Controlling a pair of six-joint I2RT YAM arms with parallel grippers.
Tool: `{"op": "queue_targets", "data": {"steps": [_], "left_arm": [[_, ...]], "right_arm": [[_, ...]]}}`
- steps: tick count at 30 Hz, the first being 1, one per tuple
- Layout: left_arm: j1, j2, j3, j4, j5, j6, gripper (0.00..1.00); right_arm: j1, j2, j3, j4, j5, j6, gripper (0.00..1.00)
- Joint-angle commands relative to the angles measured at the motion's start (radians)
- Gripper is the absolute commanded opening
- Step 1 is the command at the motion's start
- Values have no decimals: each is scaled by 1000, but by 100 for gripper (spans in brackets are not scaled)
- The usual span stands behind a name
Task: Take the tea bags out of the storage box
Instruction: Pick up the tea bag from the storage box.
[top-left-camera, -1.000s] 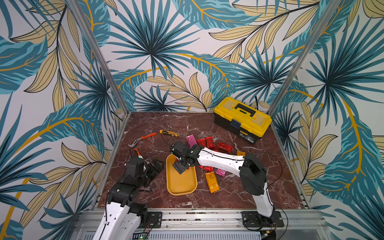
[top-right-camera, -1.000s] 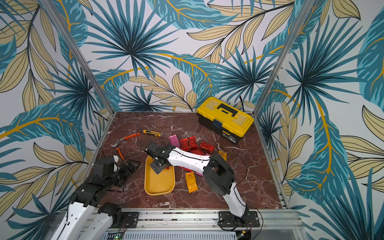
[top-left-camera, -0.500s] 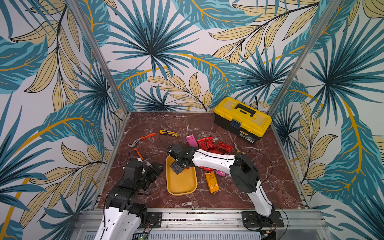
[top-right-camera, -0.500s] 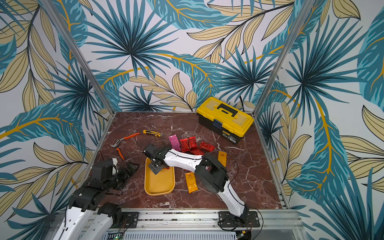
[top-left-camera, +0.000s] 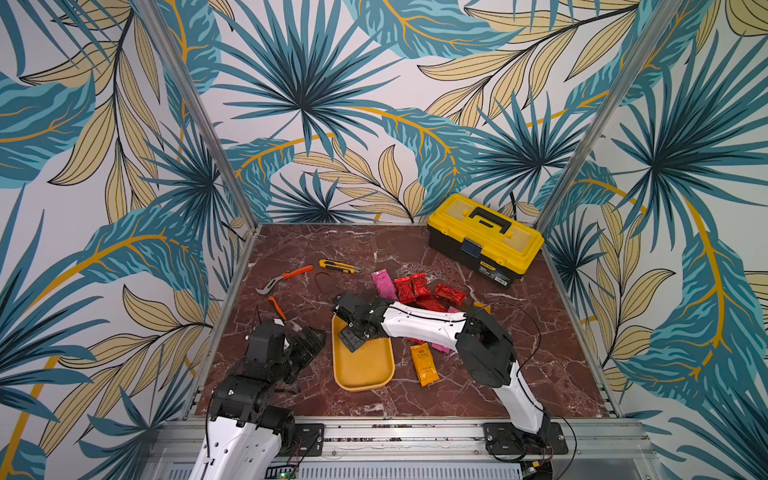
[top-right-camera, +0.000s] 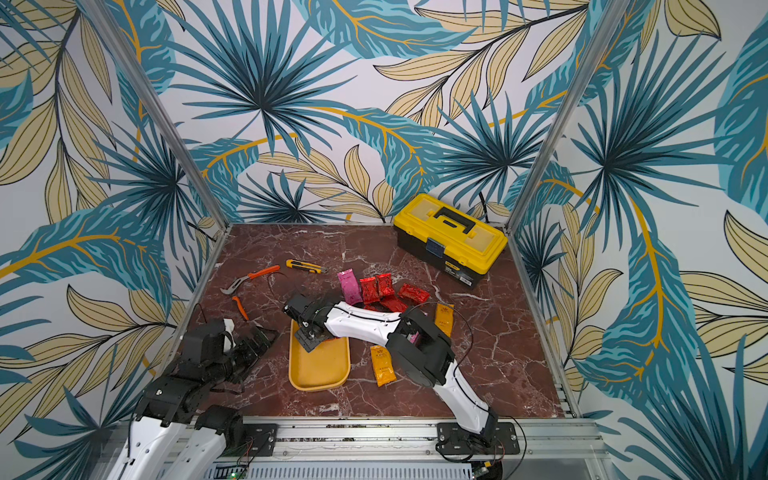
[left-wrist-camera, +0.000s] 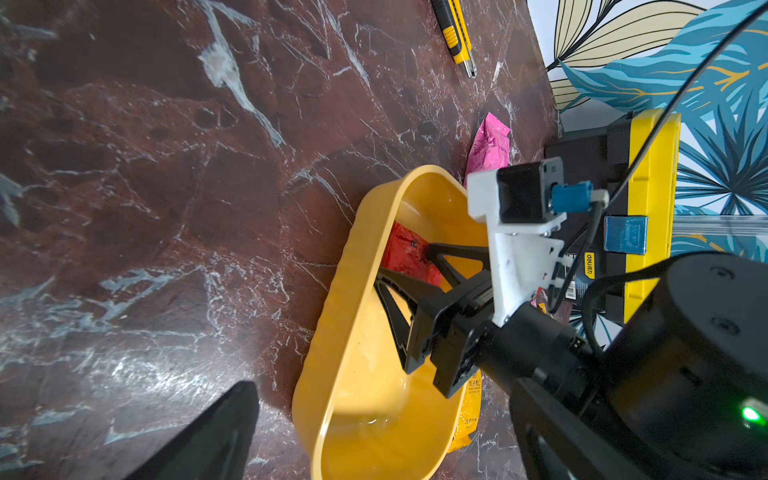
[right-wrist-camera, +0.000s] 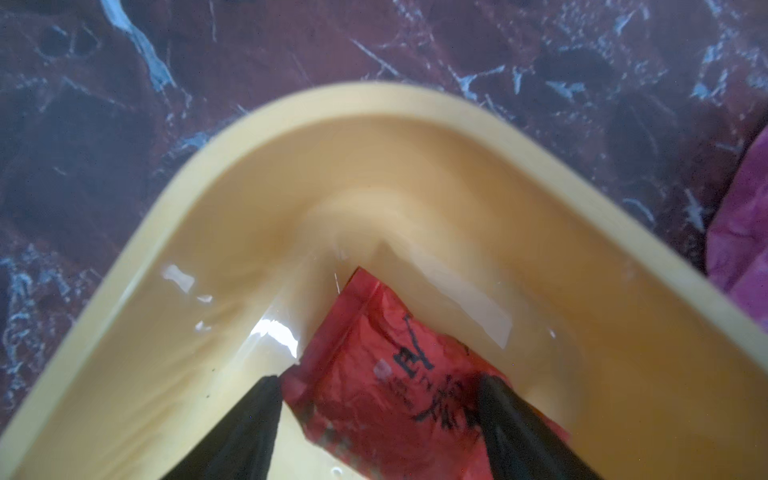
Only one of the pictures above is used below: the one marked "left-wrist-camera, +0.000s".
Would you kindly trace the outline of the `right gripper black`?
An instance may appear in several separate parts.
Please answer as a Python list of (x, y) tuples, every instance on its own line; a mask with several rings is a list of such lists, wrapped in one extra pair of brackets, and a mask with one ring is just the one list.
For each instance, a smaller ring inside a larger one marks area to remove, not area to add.
[[(493, 322), (487, 247), (431, 243), (426, 256), (451, 290), (385, 268), (374, 280), (406, 374), (429, 357), (433, 384), (446, 398), (478, 370), (507, 393), (517, 379), (531, 379), (557, 399), (585, 399), (597, 388), (596, 357), (572, 327), (528, 303), (503, 326)], [(479, 262), (483, 271), (467, 279), (451, 259)]]

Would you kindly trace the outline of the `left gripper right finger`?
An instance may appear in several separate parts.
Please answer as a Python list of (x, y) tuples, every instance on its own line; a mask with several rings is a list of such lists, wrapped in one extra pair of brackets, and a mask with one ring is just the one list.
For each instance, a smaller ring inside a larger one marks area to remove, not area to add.
[(647, 477), (532, 380), (512, 382), (509, 409), (529, 479)]

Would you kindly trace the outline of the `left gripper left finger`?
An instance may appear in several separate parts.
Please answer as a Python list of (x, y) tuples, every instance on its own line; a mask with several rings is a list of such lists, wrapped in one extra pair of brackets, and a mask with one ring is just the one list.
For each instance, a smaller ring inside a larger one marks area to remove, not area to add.
[(242, 479), (259, 415), (256, 384), (240, 381), (130, 479)]

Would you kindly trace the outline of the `small orange tea bag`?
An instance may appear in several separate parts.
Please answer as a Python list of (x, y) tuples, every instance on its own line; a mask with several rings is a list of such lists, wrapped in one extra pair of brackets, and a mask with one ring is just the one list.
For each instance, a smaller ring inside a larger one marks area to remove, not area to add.
[(477, 371), (463, 386), (463, 397), (448, 453), (461, 450), (472, 443), (482, 408), (482, 379)]

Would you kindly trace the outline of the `yellow plastic storage box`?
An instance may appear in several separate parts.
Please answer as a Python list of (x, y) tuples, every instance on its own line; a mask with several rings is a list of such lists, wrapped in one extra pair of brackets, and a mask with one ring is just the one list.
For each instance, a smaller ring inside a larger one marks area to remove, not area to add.
[(431, 364), (403, 371), (374, 290), (394, 223), (430, 243), (487, 242), (469, 217), (466, 190), (439, 166), (365, 195), (293, 395), (314, 479), (428, 479), (451, 446), (464, 396), (443, 397)]

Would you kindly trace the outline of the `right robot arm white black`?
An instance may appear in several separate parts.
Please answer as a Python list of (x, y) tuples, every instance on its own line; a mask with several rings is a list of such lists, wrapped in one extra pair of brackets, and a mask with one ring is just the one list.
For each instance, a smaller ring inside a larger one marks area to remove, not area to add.
[(582, 329), (529, 303), (493, 323), (492, 272), (449, 289), (380, 269), (376, 294), (406, 372), (425, 361), (453, 396), (476, 372), (504, 390), (530, 479), (763, 479), (767, 475), (767, 267), (693, 252), (603, 277)]

